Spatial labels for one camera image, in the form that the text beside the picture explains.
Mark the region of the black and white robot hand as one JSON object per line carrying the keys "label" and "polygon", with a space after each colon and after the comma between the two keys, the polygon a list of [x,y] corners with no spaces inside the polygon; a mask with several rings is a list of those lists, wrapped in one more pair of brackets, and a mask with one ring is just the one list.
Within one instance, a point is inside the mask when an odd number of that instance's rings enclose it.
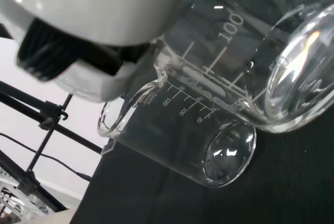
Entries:
{"label": "black and white robot hand", "polygon": [[17,66],[101,103],[150,66],[184,0],[1,0]]}

